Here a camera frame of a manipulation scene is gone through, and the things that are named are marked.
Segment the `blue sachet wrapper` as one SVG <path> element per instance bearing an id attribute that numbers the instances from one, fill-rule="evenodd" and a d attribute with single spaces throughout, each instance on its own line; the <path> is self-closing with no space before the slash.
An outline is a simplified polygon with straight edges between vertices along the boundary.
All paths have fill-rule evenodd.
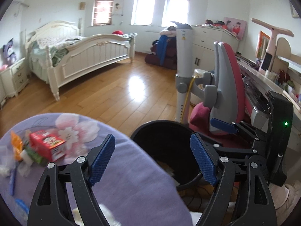
<path id="1" fill-rule="evenodd" d="M 10 172 L 9 193 L 11 196 L 14 196 L 14 194 L 15 194 L 16 172 L 17 172 L 16 167 L 14 167 Z"/>

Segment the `black trash bin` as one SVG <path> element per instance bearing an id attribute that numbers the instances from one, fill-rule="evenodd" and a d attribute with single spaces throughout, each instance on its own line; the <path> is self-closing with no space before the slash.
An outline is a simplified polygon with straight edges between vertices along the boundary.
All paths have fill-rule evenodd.
<path id="1" fill-rule="evenodd" d="M 199 187 L 203 174 L 190 148 L 193 130 L 171 120 L 153 120 L 138 127 L 130 138 L 167 172 L 178 192 Z"/>

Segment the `purple floral table cloth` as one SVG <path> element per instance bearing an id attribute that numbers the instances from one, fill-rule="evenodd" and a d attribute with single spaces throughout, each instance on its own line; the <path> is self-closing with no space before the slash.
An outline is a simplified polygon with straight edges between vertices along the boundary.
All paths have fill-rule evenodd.
<path id="1" fill-rule="evenodd" d="M 1 225 L 107 225 L 104 204 L 122 225 L 192 225 L 172 178 L 134 141 L 86 116 L 49 113 L 30 117 L 11 132 L 53 133 L 66 155 L 37 164 L 27 176 L 1 178 Z"/>

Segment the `white desk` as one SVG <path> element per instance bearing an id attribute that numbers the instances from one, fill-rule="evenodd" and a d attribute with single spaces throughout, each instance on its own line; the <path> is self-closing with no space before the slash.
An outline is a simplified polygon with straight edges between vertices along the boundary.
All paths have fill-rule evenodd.
<path id="1" fill-rule="evenodd" d="M 239 55 L 236 56 L 239 68 L 243 76 L 245 76 L 252 84 L 261 92 L 261 94 L 268 99 L 268 91 L 273 91 L 281 94 L 286 99 L 290 100 L 286 96 L 286 92 L 279 87 L 276 83 L 266 78 L 263 74 L 252 68 L 247 62 L 245 62 Z M 300 152 L 300 111 L 293 103 L 293 121 L 290 139 L 288 147 L 296 152 Z"/>

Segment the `pink desk lamp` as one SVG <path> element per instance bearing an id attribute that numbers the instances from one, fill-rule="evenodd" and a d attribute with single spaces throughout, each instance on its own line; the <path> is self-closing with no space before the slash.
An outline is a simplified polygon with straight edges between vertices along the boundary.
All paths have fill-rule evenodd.
<path id="1" fill-rule="evenodd" d="M 271 72 L 273 63 L 274 63 L 274 57 L 275 57 L 275 52 L 276 52 L 276 42 L 277 42 L 277 36 L 279 34 L 282 35 L 287 35 L 290 37 L 294 37 L 294 33 L 288 29 L 284 29 L 281 27 L 276 27 L 273 25 L 270 25 L 268 23 L 265 23 L 261 20 L 255 19 L 255 18 L 251 18 L 251 21 L 255 24 L 258 24 L 260 26 L 263 26 L 267 29 L 269 29 L 271 31 L 271 36 L 270 36 L 270 40 L 268 42 L 268 46 L 267 46 L 267 50 L 265 53 L 265 57 L 263 62 L 260 65 L 259 68 L 259 72 L 263 75 L 266 75 L 267 71 Z"/>

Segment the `yellow orange wrapper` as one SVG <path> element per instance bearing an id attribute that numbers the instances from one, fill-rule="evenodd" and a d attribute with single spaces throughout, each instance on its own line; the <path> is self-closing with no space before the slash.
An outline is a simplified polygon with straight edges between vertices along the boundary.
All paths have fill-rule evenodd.
<path id="1" fill-rule="evenodd" d="M 22 157 L 20 156 L 20 154 L 23 151 L 22 139 L 14 131 L 11 131 L 10 134 L 14 158 L 16 161 L 21 161 Z"/>

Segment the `white dresser cabinet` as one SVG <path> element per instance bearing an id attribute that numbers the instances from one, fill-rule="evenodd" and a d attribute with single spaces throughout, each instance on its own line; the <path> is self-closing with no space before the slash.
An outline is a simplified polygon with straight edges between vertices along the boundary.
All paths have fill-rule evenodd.
<path id="1" fill-rule="evenodd" d="M 239 40 L 225 29 L 193 26 L 192 69 L 212 71 L 215 68 L 214 42 L 225 42 L 236 52 Z"/>

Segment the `dark clothes pile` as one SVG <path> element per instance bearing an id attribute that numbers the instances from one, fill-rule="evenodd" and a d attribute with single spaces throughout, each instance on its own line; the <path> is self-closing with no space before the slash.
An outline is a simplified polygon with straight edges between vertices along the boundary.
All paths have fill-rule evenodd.
<path id="1" fill-rule="evenodd" d="M 153 41 L 150 50 L 151 53 L 146 55 L 144 59 L 147 64 L 176 70 L 176 27 L 169 26 L 161 31 L 159 39 Z"/>

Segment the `green blanket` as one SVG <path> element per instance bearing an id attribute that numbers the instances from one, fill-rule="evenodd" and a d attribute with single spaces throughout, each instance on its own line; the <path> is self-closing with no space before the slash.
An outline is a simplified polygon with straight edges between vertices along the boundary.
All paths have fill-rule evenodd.
<path id="1" fill-rule="evenodd" d="M 56 67 L 60 61 L 62 60 L 62 58 L 68 53 L 68 49 L 66 48 L 56 48 L 56 47 L 52 47 L 50 49 L 50 55 L 52 58 L 52 66 Z"/>

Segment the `white nightstand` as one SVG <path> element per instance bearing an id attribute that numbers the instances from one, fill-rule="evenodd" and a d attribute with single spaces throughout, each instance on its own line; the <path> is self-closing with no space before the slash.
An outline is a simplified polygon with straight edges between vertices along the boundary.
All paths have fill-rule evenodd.
<path id="1" fill-rule="evenodd" d="M 1 81 L 6 97 L 18 96 L 28 84 L 26 59 L 22 58 L 1 72 Z"/>

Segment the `white wooden bed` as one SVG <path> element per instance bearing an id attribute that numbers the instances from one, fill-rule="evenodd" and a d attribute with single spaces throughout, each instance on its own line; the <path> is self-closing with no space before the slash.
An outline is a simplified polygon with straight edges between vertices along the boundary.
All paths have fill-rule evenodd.
<path id="1" fill-rule="evenodd" d="M 125 35 L 97 34 L 83 37 L 81 30 L 68 21 L 52 21 L 32 32 L 24 46 L 30 69 L 38 65 L 56 101 L 60 87 L 102 67 L 135 57 L 137 33 Z M 50 49 L 66 48 L 68 53 L 52 66 Z"/>

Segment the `red plush on bed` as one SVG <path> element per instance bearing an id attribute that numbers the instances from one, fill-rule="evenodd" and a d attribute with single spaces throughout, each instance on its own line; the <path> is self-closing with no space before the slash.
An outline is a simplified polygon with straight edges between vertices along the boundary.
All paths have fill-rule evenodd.
<path id="1" fill-rule="evenodd" d="M 117 31 L 114 31 L 112 34 L 123 35 L 123 32 L 121 30 L 117 30 Z"/>

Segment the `grey plush toy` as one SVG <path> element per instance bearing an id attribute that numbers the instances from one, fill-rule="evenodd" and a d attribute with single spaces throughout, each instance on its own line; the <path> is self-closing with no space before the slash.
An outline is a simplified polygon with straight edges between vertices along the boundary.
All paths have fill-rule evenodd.
<path id="1" fill-rule="evenodd" d="M 5 63 L 12 66 L 17 61 L 17 56 L 13 48 L 13 38 L 3 45 L 3 56 Z"/>

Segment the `pink photo frame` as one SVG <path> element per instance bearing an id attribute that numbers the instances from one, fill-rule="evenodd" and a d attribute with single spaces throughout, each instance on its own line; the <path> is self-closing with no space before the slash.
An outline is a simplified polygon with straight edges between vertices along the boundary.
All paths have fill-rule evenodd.
<path id="1" fill-rule="evenodd" d="M 242 40 L 244 36 L 245 29 L 247 27 L 247 22 L 235 19 L 235 18 L 229 18 L 225 17 L 223 19 L 224 25 L 222 26 L 224 29 L 228 30 L 230 33 L 232 33 L 238 40 Z"/>

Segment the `wall picture scroll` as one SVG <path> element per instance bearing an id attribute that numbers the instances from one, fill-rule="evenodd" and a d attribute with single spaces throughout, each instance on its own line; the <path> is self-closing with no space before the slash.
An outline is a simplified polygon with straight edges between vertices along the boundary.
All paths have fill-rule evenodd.
<path id="1" fill-rule="evenodd" d="M 123 16 L 124 0 L 114 0 L 112 15 Z"/>

